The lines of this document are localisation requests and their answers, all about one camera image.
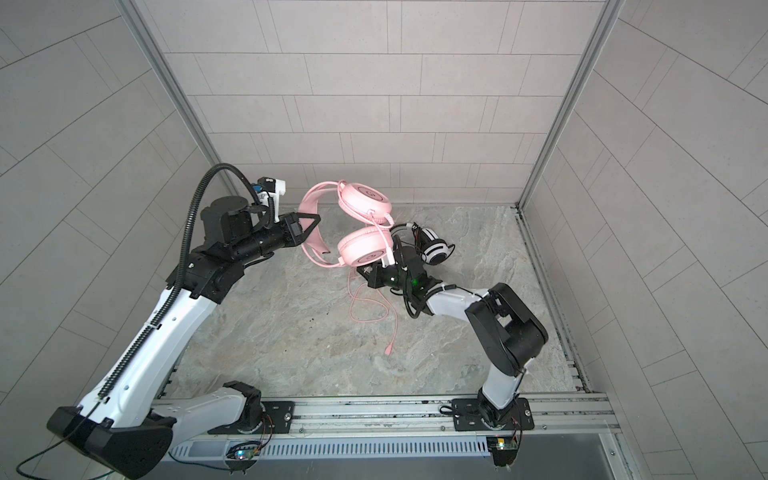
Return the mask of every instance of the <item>white ear cup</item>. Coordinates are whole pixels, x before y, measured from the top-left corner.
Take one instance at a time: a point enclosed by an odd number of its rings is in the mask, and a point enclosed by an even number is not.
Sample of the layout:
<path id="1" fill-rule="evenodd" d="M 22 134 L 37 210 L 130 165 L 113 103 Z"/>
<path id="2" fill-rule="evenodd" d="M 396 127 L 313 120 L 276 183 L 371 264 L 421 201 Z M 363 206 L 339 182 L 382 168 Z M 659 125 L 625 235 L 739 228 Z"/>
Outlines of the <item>white ear cup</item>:
<path id="1" fill-rule="evenodd" d="M 349 266 L 361 266 L 375 262 L 392 251 L 392 236 L 384 231 L 382 237 L 377 227 L 356 230 L 339 242 L 340 262 Z"/>

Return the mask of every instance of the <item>cable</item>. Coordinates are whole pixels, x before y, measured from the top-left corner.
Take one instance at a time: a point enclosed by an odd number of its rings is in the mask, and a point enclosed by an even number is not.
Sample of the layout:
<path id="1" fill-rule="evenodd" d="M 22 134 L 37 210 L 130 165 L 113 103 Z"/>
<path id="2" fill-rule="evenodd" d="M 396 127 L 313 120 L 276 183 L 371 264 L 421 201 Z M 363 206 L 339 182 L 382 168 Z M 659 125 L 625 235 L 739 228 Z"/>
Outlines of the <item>cable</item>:
<path id="1" fill-rule="evenodd" d="M 182 462 L 178 458 L 174 457 L 170 452 L 168 452 L 168 456 L 171 457 L 175 462 L 183 463 L 185 465 L 197 465 L 198 467 L 210 468 L 212 470 L 221 470 L 229 473 L 234 472 L 234 470 L 231 468 L 212 467 L 210 465 L 205 465 L 204 463 L 196 463 L 196 462 Z"/>
<path id="2" fill-rule="evenodd" d="M 170 295 L 168 295 L 168 298 L 166 298 L 163 306 L 160 307 L 155 316 L 152 318 L 150 324 L 146 325 L 144 329 L 141 330 L 141 333 L 136 336 L 134 341 L 125 351 L 125 354 L 120 358 L 120 361 L 114 367 L 114 370 L 112 370 L 112 373 L 109 375 L 109 377 L 104 382 L 104 385 L 99 390 L 99 399 L 104 399 L 107 395 L 109 395 L 109 392 L 111 392 L 114 386 L 117 384 L 120 376 L 123 374 L 123 371 L 125 371 L 128 365 L 131 363 L 131 360 L 136 356 L 141 346 L 144 345 L 144 342 L 147 340 L 149 335 L 157 329 L 158 325 L 160 325 L 160 321 L 163 319 L 163 317 L 165 317 L 165 314 L 168 312 L 168 310 L 170 310 L 170 308 L 174 305 L 176 298 L 179 297 L 179 293 L 181 292 L 181 289 L 184 286 L 184 281 L 187 277 L 187 265 L 189 263 L 190 246 L 192 244 L 192 230 L 194 229 L 194 223 L 197 219 L 197 210 L 200 208 L 200 202 L 203 199 L 205 190 L 208 188 L 208 184 L 211 180 L 213 180 L 216 173 L 221 170 L 232 171 L 235 176 L 243 182 L 246 190 L 248 190 L 248 193 L 253 198 L 253 202 L 255 204 L 260 203 L 259 197 L 257 196 L 256 191 L 253 189 L 253 185 L 251 185 L 248 179 L 245 178 L 243 172 L 238 170 L 233 165 L 216 164 L 205 173 L 203 178 L 200 180 L 200 183 L 197 185 L 197 189 L 195 189 L 194 195 L 192 196 L 189 213 L 187 214 L 187 222 L 184 224 L 184 235 L 181 239 L 181 252 L 179 253 L 179 264 L 176 270 L 176 280 L 174 281 L 174 286 L 170 291 Z"/>
<path id="3" fill-rule="evenodd" d="M 397 315 L 397 310 L 395 310 L 395 307 L 392 306 L 392 304 L 389 302 L 389 300 L 387 300 L 382 295 L 382 293 L 379 292 L 378 290 L 376 290 L 376 292 L 379 294 L 379 296 L 382 297 L 382 300 L 384 300 L 386 302 L 386 305 L 381 303 L 381 302 L 379 302 L 378 300 L 374 300 L 372 298 L 363 298 L 361 296 L 357 296 L 357 293 L 360 291 L 360 289 L 363 288 L 365 285 L 367 285 L 367 283 L 363 283 L 360 286 L 358 286 L 357 290 L 355 290 L 355 293 L 352 294 L 352 289 L 349 286 L 349 282 L 352 280 L 352 272 L 354 272 L 354 271 L 355 271 L 354 267 L 350 268 L 349 269 L 349 275 L 347 275 L 347 277 L 346 277 L 346 292 L 349 294 L 349 296 L 352 297 L 352 302 L 349 304 L 349 318 L 355 320 L 358 323 L 380 322 L 380 321 L 386 319 L 387 317 L 389 317 L 389 309 L 391 308 L 392 311 L 395 313 L 395 333 L 394 333 L 394 335 L 392 335 L 392 341 L 389 342 L 389 345 L 384 350 L 384 354 L 385 355 L 390 355 L 392 353 L 392 348 L 395 345 L 395 337 L 397 337 L 397 326 L 398 326 L 398 321 L 399 321 L 398 320 L 398 315 Z M 373 319 L 373 320 L 359 320 L 359 319 L 355 318 L 355 316 L 352 314 L 352 307 L 355 305 L 355 302 L 357 300 L 363 300 L 365 302 L 378 303 L 379 305 L 384 307 L 384 310 L 386 310 L 386 313 L 384 314 L 384 316 L 381 316 L 381 317 L 379 317 L 377 319 Z"/>
<path id="4" fill-rule="evenodd" d="M 101 404 L 101 402 L 96 402 L 96 405 L 94 405 L 94 408 L 92 408 L 91 411 L 88 412 L 88 414 L 85 417 L 83 417 L 83 419 L 77 425 L 74 426 L 74 428 L 72 429 L 71 432 L 69 432 L 67 435 L 64 435 L 64 437 L 61 440 L 59 440 L 55 444 L 51 445 L 50 447 L 47 447 L 46 449 L 42 449 L 40 452 L 35 453 L 33 456 L 27 458 L 23 462 L 21 462 L 18 465 L 16 465 L 16 473 L 18 473 L 19 475 L 21 475 L 22 477 L 25 477 L 25 478 L 32 478 L 32 480 L 48 480 L 48 478 L 35 477 L 34 475 L 29 475 L 29 474 L 26 474 L 26 473 L 22 472 L 22 465 L 24 465 L 27 462 L 30 462 L 31 460 L 39 457 L 40 455 L 44 455 L 46 452 L 50 452 L 51 450 L 55 449 L 56 447 L 58 447 L 62 443 L 64 443 L 67 440 L 69 440 L 74 435 L 74 433 L 81 427 L 81 425 L 83 425 L 85 423 L 85 421 L 88 420 L 88 417 L 90 417 L 91 414 L 93 414 L 93 412 L 96 411 L 96 408 L 100 404 Z M 114 473 L 114 470 L 110 470 L 109 472 L 107 472 L 107 473 L 105 473 L 103 475 L 99 475 L 98 477 L 88 478 L 87 480 L 98 480 L 99 478 L 106 477 L 107 475 L 110 475 L 112 473 Z"/>

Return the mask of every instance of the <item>tiled wall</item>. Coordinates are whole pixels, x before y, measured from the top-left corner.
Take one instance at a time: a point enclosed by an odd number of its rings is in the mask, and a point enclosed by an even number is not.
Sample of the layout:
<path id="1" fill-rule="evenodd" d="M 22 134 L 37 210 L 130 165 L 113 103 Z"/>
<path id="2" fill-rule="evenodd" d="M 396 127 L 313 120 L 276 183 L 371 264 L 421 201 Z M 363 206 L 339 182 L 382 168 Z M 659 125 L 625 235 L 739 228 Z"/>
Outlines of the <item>tiled wall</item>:
<path id="1" fill-rule="evenodd" d="M 627 0 L 525 210 L 648 478 L 768 472 L 766 31 L 766 2 Z"/>
<path id="2" fill-rule="evenodd" d="M 111 0 L 0 2 L 0 24 L 0 469 L 21 478 L 151 313 L 208 163 Z M 104 472 L 66 445 L 25 468 Z"/>
<path id="3" fill-rule="evenodd" d="M 602 2 L 137 0 L 222 161 L 397 203 L 519 199 Z"/>

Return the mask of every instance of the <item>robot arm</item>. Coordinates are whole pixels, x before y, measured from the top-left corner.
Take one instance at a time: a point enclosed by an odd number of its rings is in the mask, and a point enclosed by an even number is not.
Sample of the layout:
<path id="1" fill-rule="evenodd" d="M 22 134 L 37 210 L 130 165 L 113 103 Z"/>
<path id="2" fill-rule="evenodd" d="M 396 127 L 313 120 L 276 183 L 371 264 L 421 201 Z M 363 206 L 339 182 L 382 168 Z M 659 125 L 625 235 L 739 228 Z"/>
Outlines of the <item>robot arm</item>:
<path id="1" fill-rule="evenodd" d="M 169 448 L 195 435 L 222 425 L 232 432 L 251 432 L 260 425 L 260 391 L 241 382 L 226 383 L 195 399 L 153 404 L 195 330 L 243 270 L 268 260 L 274 250 L 300 245 L 319 223 L 316 214 L 276 215 L 276 199 L 284 191 L 280 180 L 262 178 L 255 186 L 253 204 L 242 197 L 223 197 L 203 209 L 205 244 L 190 252 L 186 268 L 177 268 L 167 280 L 169 286 L 181 284 L 177 298 L 167 308 L 173 293 L 162 293 L 150 319 L 107 377 L 78 406 L 59 407 L 48 420 L 50 431 L 127 478 L 140 478 Z M 261 214 L 256 225 L 252 214 Z M 303 218 L 313 222 L 302 228 Z M 503 283 L 474 292 L 443 283 L 425 272 L 413 247 L 399 241 L 395 259 L 394 265 L 384 267 L 378 261 L 358 271 L 373 288 L 403 289 L 411 316 L 424 312 L 471 323 L 492 361 L 478 393 L 481 414 L 488 425 L 505 425 L 525 367 L 547 341 L 546 330 Z M 158 320 L 163 308 L 167 312 Z M 506 316 L 511 321 L 503 326 L 499 319 Z"/>

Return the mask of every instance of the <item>gray wall tile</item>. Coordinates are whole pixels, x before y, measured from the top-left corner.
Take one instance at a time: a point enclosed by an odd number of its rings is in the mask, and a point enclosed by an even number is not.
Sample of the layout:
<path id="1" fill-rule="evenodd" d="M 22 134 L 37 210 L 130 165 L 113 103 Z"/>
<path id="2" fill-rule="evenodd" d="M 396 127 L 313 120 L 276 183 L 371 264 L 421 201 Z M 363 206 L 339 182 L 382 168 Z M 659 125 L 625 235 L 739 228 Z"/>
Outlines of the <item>gray wall tile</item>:
<path id="1" fill-rule="evenodd" d="M 698 372 L 654 387 L 697 478 L 752 478 L 760 472 Z M 717 449 L 718 455 L 712 455 Z"/>
<path id="2" fill-rule="evenodd" d="M 314 168 L 318 182 L 346 180 L 373 188 L 389 186 L 389 165 L 386 164 L 317 164 Z M 400 187 L 413 185 L 401 182 Z"/>
<path id="3" fill-rule="evenodd" d="M 403 2 L 402 52 L 496 53 L 507 10 L 504 2 Z"/>
<path id="4" fill-rule="evenodd" d="M 343 164 L 338 134 L 262 134 L 274 164 Z"/>
<path id="5" fill-rule="evenodd" d="M 116 18 L 88 30 L 88 37 L 123 85 L 131 83 L 149 70 L 149 62 L 123 18 Z"/>
<path id="6" fill-rule="evenodd" d="M 195 98 L 212 132 L 293 131 L 280 96 L 214 95 Z"/>
<path id="7" fill-rule="evenodd" d="M 739 437 L 764 440 L 768 418 L 754 412 L 768 398 L 762 381 L 768 369 L 765 345 L 699 263 L 654 296 Z"/>
<path id="8" fill-rule="evenodd" d="M 46 146 L 0 177 L 0 278 L 6 278 L 89 190 Z"/>
<path id="9" fill-rule="evenodd" d="M 149 91 L 149 94 L 152 95 L 154 103 L 156 103 L 157 107 L 160 108 L 160 111 L 163 112 L 163 116 L 167 117 L 174 113 L 176 106 L 168 96 L 168 92 L 165 91 L 165 87 L 160 83 L 160 79 L 157 77 L 154 70 L 149 70 L 139 78 L 141 79 L 141 83 L 147 88 L 147 91 Z"/>
<path id="10" fill-rule="evenodd" d="M 296 105 L 299 107 L 304 131 L 389 130 L 389 99 L 387 97 L 297 95 Z"/>
<path id="11" fill-rule="evenodd" d="M 719 285 L 768 260 L 768 227 L 660 129 L 627 172 Z"/>
<path id="12" fill-rule="evenodd" d="M 568 324 L 573 340 L 576 342 L 576 351 L 581 359 L 581 364 L 587 365 L 595 361 L 600 356 L 600 353 L 598 353 L 598 349 L 594 345 L 592 336 L 587 328 L 587 323 L 584 321 L 584 316 L 581 315 L 579 305 L 576 303 L 574 294 L 559 261 L 556 260 L 549 269 L 549 276 L 554 288 L 554 294 L 565 316 L 565 321 Z"/>
<path id="13" fill-rule="evenodd" d="M 96 48 L 96 45 L 94 45 L 94 42 L 88 37 L 88 33 L 84 31 L 80 35 L 74 36 L 72 40 L 74 40 L 74 43 L 78 44 L 78 47 L 80 47 L 83 55 L 85 55 L 93 68 L 96 69 L 99 77 L 104 80 L 109 89 L 113 92 L 120 90 L 123 84 L 120 83 L 117 75 L 114 74 L 112 69 L 104 60 L 104 57 L 101 56 L 101 53 Z"/>
<path id="14" fill-rule="evenodd" d="M 417 95 L 421 67 L 421 55 L 347 54 L 306 55 L 305 69 L 315 95 Z"/>
<path id="15" fill-rule="evenodd" d="M 760 471 L 768 472 L 768 442 L 748 443 L 746 449 L 750 451 Z"/>
<path id="16" fill-rule="evenodd" d="M 643 112 L 737 197 L 768 178 L 768 138 L 756 134 L 768 105 L 691 60 L 674 62 Z"/>
<path id="17" fill-rule="evenodd" d="M 147 0 L 168 51 L 266 51 L 252 2 Z"/>
<path id="18" fill-rule="evenodd" d="M 417 204 L 483 204 L 487 188 L 414 188 L 413 201 Z"/>
<path id="19" fill-rule="evenodd" d="M 634 100 L 666 49 L 664 44 L 619 20 L 594 70 Z"/>
<path id="20" fill-rule="evenodd" d="M 24 55 L 53 45 L 119 15 L 105 0 L 13 2 L 3 9 L 3 31 Z"/>
<path id="21" fill-rule="evenodd" d="M 757 216 L 768 212 L 768 180 L 744 197 L 743 202 Z"/>
<path id="22" fill-rule="evenodd" d="M 477 132 L 484 97 L 402 97 L 402 131 Z"/>
<path id="23" fill-rule="evenodd" d="M 579 248 L 568 225 L 563 227 L 558 237 L 552 241 L 552 246 L 558 254 L 565 276 L 568 278 L 576 301 L 584 314 L 584 320 L 589 320 L 605 308 L 608 301 L 605 299 L 589 263 L 581 254 L 581 248 Z"/>
<path id="24" fill-rule="evenodd" d="M 651 363 L 643 369 L 645 378 L 652 386 L 694 371 L 696 371 L 696 366 L 685 350 L 656 363 Z"/>
<path id="25" fill-rule="evenodd" d="M 641 276 L 683 246 L 683 241 L 615 159 L 605 165 L 589 194 Z"/>
<path id="26" fill-rule="evenodd" d="M 531 174 L 531 165 L 482 164 L 476 187 L 523 188 Z"/>
<path id="27" fill-rule="evenodd" d="M 16 158 L 111 94 L 73 40 L 3 68 L 0 91 L 8 92 L 0 97 L 0 144 Z"/>
<path id="28" fill-rule="evenodd" d="M 512 53 L 580 55 L 600 9 L 590 2 L 526 3 Z"/>
<path id="29" fill-rule="evenodd" d="M 89 319 L 82 313 L 72 310 L 69 315 L 61 322 L 61 328 L 77 333 L 89 340 L 93 340 L 99 345 L 107 348 L 112 344 L 114 336 L 118 333 L 113 329 L 101 325 L 99 322 Z"/>
<path id="30" fill-rule="evenodd" d="M 511 164 L 522 134 L 447 134 L 444 164 Z"/>
<path id="31" fill-rule="evenodd" d="M 198 53 L 195 58 L 214 95 L 312 93 L 301 54 Z"/>
<path id="32" fill-rule="evenodd" d="M 75 309 L 103 325 L 120 329 L 172 241 L 163 226 L 144 213 Z"/>
<path id="33" fill-rule="evenodd" d="M 108 257 L 60 223 L 0 285 L 0 391 L 11 391 Z"/>
<path id="34" fill-rule="evenodd" d="M 563 210 L 579 246 L 583 249 L 605 225 L 598 208 L 569 164 L 563 166 L 552 194 Z"/>
<path id="35" fill-rule="evenodd" d="M 172 173 L 144 140 L 78 205 L 117 241 L 122 241 Z"/>
<path id="36" fill-rule="evenodd" d="M 424 55 L 421 94 L 517 95 L 529 60 L 528 55 Z"/>
<path id="37" fill-rule="evenodd" d="M 83 237 L 95 243 L 96 246 L 101 248 L 105 253 L 111 255 L 114 253 L 114 250 L 118 248 L 117 240 L 110 237 L 109 233 L 103 231 L 93 222 L 93 220 L 86 217 L 77 208 L 73 208 L 72 211 L 69 212 L 69 215 L 64 218 L 64 221 L 67 222 L 70 227 L 80 232 Z"/>
<path id="38" fill-rule="evenodd" d="M 543 134 L 549 131 L 560 97 L 500 97 L 491 131 Z"/>
<path id="39" fill-rule="evenodd" d="M 338 138 L 335 145 L 341 147 Z M 352 148 L 358 164 L 431 163 L 434 147 L 435 134 L 352 134 Z M 339 162 L 343 162 L 341 150 Z"/>
<path id="40" fill-rule="evenodd" d="M 163 119 L 136 80 L 66 127 L 48 146 L 95 186 Z"/>
<path id="41" fill-rule="evenodd" d="M 187 125 L 181 120 L 178 112 L 174 112 L 166 118 L 163 123 L 155 128 L 155 133 L 163 141 L 170 154 L 176 159 L 176 163 L 181 165 L 195 149 L 192 135 L 190 135 Z"/>
<path id="42" fill-rule="evenodd" d="M 723 291 L 755 333 L 768 343 L 768 263 L 723 287 Z"/>
<path id="43" fill-rule="evenodd" d="M 643 281 L 648 289 L 654 292 L 657 288 L 672 280 L 675 275 L 696 262 L 696 257 L 688 250 L 688 247 L 682 247 L 661 265 L 654 268 L 648 275 L 644 276 Z"/>
<path id="44" fill-rule="evenodd" d="M 79 400 L 78 393 L 104 351 L 106 348 L 95 342 L 64 329 L 56 330 L 0 405 L 0 428 L 8 434 L 9 440 L 12 439 L 2 443 L 0 463 L 16 465 L 20 458 L 27 458 L 31 452 L 39 452 L 48 446 L 53 438 L 53 434 L 45 428 L 48 413 Z M 75 459 L 75 464 L 81 465 L 82 475 L 88 459 L 82 455 L 69 459 Z M 30 472 L 36 464 L 33 460 L 25 465 L 26 471 Z M 55 468 L 47 470 L 44 475 L 50 476 L 53 473 L 51 470 Z"/>
<path id="45" fill-rule="evenodd" d="M 251 134 L 209 134 L 208 136 L 223 162 L 229 164 L 269 163 L 259 155 Z"/>
<path id="46" fill-rule="evenodd" d="M 283 52 L 386 53 L 385 2 L 271 2 Z"/>
<path id="47" fill-rule="evenodd" d="M 594 334 L 594 342 L 641 451 L 680 448 L 619 324 L 606 325 Z"/>
<path id="48" fill-rule="evenodd" d="M 615 318 L 616 316 L 614 315 L 614 311 L 611 310 L 610 306 L 606 306 L 605 308 L 600 310 L 600 312 L 597 315 L 593 316 L 587 321 L 587 327 L 589 328 L 589 332 L 594 334 L 599 329 L 603 328 L 604 326 L 612 322 L 613 319 Z"/>
<path id="49" fill-rule="evenodd" d="M 643 112 L 595 73 L 590 75 L 576 111 L 622 165 L 629 163 L 654 129 Z"/>
<path id="50" fill-rule="evenodd" d="M 650 468 L 650 472 L 654 475 L 685 475 L 694 473 L 682 450 L 646 453 L 645 461 L 648 464 L 648 468 Z"/>
<path id="51" fill-rule="evenodd" d="M 683 349 L 616 237 L 608 239 L 589 264 L 640 366 Z"/>
<path id="52" fill-rule="evenodd" d="M 580 55 L 531 55 L 520 95 L 565 95 Z"/>
<path id="53" fill-rule="evenodd" d="M 165 58 L 185 94 L 210 95 L 212 93 L 194 53 L 167 53 Z"/>
<path id="54" fill-rule="evenodd" d="M 558 148 L 573 168 L 579 180 L 584 180 L 604 147 L 597 135 L 576 112 L 571 114 L 563 133 L 558 139 Z"/>
<path id="55" fill-rule="evenodd" d="M 639 28 L 683 55 L 727 77 L 765 33 L 763 2 L 715 2 L 701 8 L 697 0 L 653 2 Z M 739 25 L 731 31 L 723 24 Z"/>

